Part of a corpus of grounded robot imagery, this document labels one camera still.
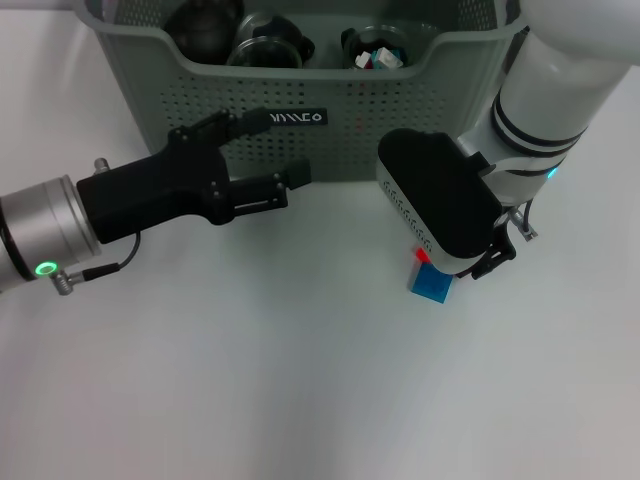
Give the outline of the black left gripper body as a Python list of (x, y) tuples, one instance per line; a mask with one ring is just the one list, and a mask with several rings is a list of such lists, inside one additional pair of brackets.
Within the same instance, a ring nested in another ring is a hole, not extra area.
[(181, 216), (213, 225), (233, 220), (221, 144), (215, 131), (175, 129), (159, 153), (78, 181), (98, 241), (108, 244)]

